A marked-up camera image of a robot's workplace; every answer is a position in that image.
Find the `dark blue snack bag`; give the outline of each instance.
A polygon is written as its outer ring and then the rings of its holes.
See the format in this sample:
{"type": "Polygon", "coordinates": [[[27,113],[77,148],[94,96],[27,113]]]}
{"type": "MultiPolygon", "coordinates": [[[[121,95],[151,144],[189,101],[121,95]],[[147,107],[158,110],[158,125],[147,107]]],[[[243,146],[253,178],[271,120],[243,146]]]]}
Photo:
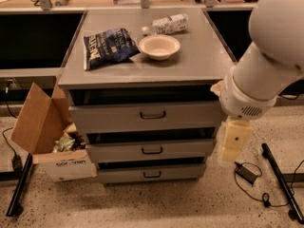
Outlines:
{"type": "Polygon", "coordinates": [[[125,28],[114,28],[84,37],[85,70],[120,63],[140,53],[125,28]]]}

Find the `floor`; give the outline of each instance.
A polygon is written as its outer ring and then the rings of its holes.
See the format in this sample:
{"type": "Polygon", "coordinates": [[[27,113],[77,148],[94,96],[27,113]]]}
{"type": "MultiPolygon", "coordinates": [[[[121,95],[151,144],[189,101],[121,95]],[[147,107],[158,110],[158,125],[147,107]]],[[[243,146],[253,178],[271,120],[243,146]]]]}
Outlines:
{"type": "MultiPolygon", "coordinates": [[[[15,119],[0,107],[1,132],[15,119]]],[[[292,172],[304,159],[304,107],[272,108],[263,118],[253,121],[254,131],[237,158],[262,170],[254,185],[237,178],[253,197],[270,194],[273,205],[285,204],[269,163],[261,156],[267,143],[283,172],[292,172]]],[[[6,217],[16,181],[0,182],[1,227],[301,227],[288,216],[289,206],[265,208],[250,199],[237,186],[235,165],[221,161],[220,140],[199,180],[132,183],[103,186],[97,179],[52,182],[35,165],[20,199],[24,207],[19,217],[6,217]]],[[[23,162],[27,153],[15,146],[23,162]]],[[[0,171],[11,170],[13,152],[0,136],[0,171]]],[[[297,184],[295,197],[304,209],[304,189],[297,184]]]]}

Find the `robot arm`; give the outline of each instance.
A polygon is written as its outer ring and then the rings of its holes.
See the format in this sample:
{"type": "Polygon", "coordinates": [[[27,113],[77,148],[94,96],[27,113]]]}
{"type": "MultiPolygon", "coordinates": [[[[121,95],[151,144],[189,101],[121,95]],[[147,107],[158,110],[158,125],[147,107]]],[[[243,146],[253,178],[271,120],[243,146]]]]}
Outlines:
{"type": "Polygon", "coordinates": [[[304,78],[304,0],[260,0],[249,21],[252,44],[221,83],[232,118],[260,118],[277,95],[304,78]]]}

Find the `open cardboard box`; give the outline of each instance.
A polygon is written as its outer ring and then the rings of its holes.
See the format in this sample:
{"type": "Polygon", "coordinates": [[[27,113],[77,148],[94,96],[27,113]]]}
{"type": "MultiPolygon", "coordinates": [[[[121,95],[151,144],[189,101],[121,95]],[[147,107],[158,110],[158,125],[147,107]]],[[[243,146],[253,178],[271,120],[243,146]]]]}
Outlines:
{"type": "Polygon", "coordinates": [[[10,139],[28,151],[54,181],[95,177],[96,166],[86,150],[51,153],[72,120],[65,93],[56,84],[49,97],[33,83],[10,139]]]}

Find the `cabinet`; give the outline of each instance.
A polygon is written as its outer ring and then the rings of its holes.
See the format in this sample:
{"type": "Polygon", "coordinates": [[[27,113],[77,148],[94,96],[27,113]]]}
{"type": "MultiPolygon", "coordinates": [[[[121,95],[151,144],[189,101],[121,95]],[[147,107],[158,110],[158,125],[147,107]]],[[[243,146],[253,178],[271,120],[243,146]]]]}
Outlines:
{"type": "Polygon", "coordinates": [[[210,86],[232,63],[225,53],[200,9],[88,13],[59,86],[67,95],[70,114],[102,183],[198,179],[203,175],[224,118],[210,86]],[[126,29],[139,41],[143,36],[138,31],[153,16],[180,12],[186,12],[192,24],[187,32],[174,35],[181,51],[167,61],[138,54],[130,62],[84,71],[84,54],[79,53],[84,32],[128,21],[126,29]]]}

